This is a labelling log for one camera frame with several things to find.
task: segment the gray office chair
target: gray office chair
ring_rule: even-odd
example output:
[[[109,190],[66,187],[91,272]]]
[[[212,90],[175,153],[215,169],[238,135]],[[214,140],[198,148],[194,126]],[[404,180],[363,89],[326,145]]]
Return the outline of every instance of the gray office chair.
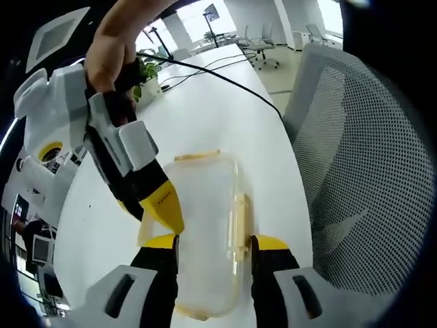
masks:
[[[305,47],[284,120],[307,196],[313,265],[335,287],[392,295],[417,259],[436,172],[411,113],[358,58]]]
[[[326,39],[321,33],[316,24],[305,24],[309,32],[309,41],[311,43],[321,44],[322,46],[328,45],[328,39]]]
[[[238,41],[237,45],[242,49],[243,53],[246,53],[245,51],[254,51],[262,56],[261,61],[258,61],[258,57],[256,57],[255,61],[257,61],[257,63],[252,61],[252,66],[258,70],[261,70],[262,66],[267,64],[272,64],[274,68],[278,68],[280,63],[275,59],[267,58],[264,52],[267,49],[274,49],[276,47],[272,41],[273,25],[270,25],[270,32],[268,32],[265,25],[263,25],[262,37],[259,39],[249,39],[248,30],[249,26],[247,25],[244,37]]]

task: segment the transparent container lid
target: transparent container lid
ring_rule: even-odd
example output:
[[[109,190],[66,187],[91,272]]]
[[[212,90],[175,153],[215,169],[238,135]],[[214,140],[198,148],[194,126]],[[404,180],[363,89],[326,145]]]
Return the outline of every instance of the transparent container lid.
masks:
[[[176,310],[199,320],[223,316],[236,304],[248,250],[242,168],[217,152],[182,156],[164,170],[178,193],[185,224]]]

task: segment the white table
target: white table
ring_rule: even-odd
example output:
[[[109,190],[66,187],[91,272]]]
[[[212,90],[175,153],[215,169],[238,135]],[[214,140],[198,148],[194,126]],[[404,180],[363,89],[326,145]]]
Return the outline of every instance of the white table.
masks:
[[[186,62],[205,66],[241,54],[236,45],[202,53]],[[243,56],[217,62],[219,67]],[[171,66],[159,79],[190,74]],[[250,63],[217,70],[271,101]],[[168,81],[172,85],[179,79]],[[251,183],[255,231],[285,241],[302,267],[312,265],[307,202],[290,141],[277,113],[254,95],[210,74],[191,77],[166,92],[138,117],[159,147],[158,161],[221,149],[236,156]],[[139,222],[117,204],[87,155],[70,187],[62,211],[55,248],[55,272],[72,308],[85,300],[88,287],[120,264],[130,264]],[[166,230],[154,226],[154,234]],[[206,323],[173,314],[172,327],[254,327],[250,270],[238,310]]]
[[[218,38],[217,44],[219,47],[220,46],[227,46],[230,44],[237,43],[241,39],[242,39],[242,37],[240,37],[240,36],[234,36],[233,38]],[[216,44],[213,41],[209,42],[209,43],[203,43],[203,44],[199,44],[194,49],[192,49],[190,51],[190,54],[191,55],[198,55],[198,54],[205,53],[206,51],[210,51],[210,50],[215,49],[215,48],[216,48]]]

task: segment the window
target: window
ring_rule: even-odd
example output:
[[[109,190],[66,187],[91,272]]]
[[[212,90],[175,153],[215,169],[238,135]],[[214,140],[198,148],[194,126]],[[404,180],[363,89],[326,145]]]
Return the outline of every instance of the window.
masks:
[[[26,257],[27,257],[26,251],[18,246],[15,246],[15,254],[16,254],[17,271],[20,271],[22,274],[26,275],[27,277],[35,278],[35,275],[33,273],[26,271]]]
[[[32,305],[35,308],[36,313],[38,313],[38,316],[45,317],[47,315],[44,304],[41,301],[37,301],[36,299],[33,299],[27,295],[23,295],[26,301]]]
[[[343,35],[343,19],[340,4],[333,0],[318,0],[325,29]]]
[[[21,292],[35,299],[36,301],[42,302],[41,289],[39,283],[23,274],[21,271],[18,272],[18,283],[20,284]]]
[[[171,37],[171,34],[165,26],[163,20],[158,19],[144,28],[144,31],[146,31],[149,34],[149,37],[153,40],[153,43],[150,42],[149,38],[143,32],[141,32],[137,38],[137,41],[135,42],[137,46],[137,51],[140,51],[141,49],[154,49],[156,52],[159,52],[159,47],[162,46],[162,44],[155,33],[149,33],[152,27],[156,28],[159,36],[161,37],[161,39],[163,39],[165,46],[169,49],[170,52],[178,49],[175,40],[173,40],[173,38]]]
[[[219,19],[211,22],[213,32],[221,34],[237,30],[223,0],[201,0],[177,10],[178,16],[184,24],[191,41],[196,42],[203,39],[205,33],[210,30],[203,14],[205,9],[211,4],[215,5],[220,16]]]
[[[16,204],[14,214],[17,214],[19,217],[21,217],[22,211],[23,211],[23,208],[19,204]]]

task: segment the human hand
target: human hand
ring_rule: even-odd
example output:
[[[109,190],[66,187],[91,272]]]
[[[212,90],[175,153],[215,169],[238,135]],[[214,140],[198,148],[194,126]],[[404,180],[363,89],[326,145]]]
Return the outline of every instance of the human hand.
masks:
[[[96,34],[85,60],[88,81],[96,92],[114,91],[122,66],[134,60],[134,42],[126,44],[120,38]]]

